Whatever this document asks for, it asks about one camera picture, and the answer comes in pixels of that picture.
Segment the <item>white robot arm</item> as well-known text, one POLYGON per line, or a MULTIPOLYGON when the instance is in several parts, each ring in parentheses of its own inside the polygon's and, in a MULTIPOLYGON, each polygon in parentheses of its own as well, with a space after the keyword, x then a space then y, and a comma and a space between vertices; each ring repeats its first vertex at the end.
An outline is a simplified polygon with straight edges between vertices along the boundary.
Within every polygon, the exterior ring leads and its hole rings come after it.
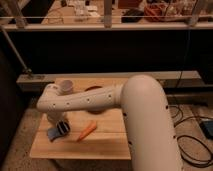
POLYGON ((166 94, 149 75, 70 95, 49 84, 37 102, 37 109, 50 115, 108 108, 122 110, 134 171, 184 171, 166 94))

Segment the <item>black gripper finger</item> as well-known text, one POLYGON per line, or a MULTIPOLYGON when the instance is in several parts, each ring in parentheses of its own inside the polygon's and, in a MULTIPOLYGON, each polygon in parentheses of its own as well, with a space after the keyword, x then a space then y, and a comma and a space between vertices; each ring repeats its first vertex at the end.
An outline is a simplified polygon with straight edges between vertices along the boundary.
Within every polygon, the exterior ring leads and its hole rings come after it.
POLYGON ((59 131, 59 133, 60 133, 61 135, 64 134, 64 131, 63 131, 63 129, 62 129, 62 126, 63 126, 63 124, 61 124, 61 123, 58 123, 58 124, 57 124, 57 129, 58 129, 58 131, 59 131))
POLYGON ((64 132, 69 132, 70 131, 70 126, 67 122, 63 122, 63 126, 64 126, 64 132))

